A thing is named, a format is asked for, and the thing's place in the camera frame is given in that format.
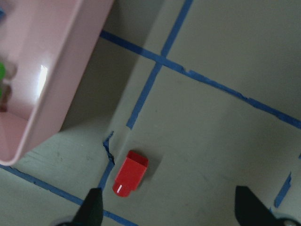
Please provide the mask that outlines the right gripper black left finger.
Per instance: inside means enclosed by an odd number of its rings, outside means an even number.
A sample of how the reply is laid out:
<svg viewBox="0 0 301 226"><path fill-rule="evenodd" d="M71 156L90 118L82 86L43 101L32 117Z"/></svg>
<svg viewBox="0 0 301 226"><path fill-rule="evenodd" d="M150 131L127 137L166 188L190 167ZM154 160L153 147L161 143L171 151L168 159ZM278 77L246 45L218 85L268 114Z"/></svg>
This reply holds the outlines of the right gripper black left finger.
<svg viewBox="0 0 301 226"><path fill-rule="evenodd" d="M92 188L71 221L72 226L100 226L103 221L101 188Z"/></svg>

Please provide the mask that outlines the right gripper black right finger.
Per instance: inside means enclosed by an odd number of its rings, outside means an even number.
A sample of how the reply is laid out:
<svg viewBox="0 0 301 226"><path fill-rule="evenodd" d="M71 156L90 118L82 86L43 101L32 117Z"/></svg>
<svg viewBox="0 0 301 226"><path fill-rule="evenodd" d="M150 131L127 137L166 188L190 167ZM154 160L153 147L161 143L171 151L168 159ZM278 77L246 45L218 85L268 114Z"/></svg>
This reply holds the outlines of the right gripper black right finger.
<svg viewBox="0 0 301 226"><path fill-rule="evenodd" d="M236 186L235 217L240 226L284 226L247 186Z"/></svg>

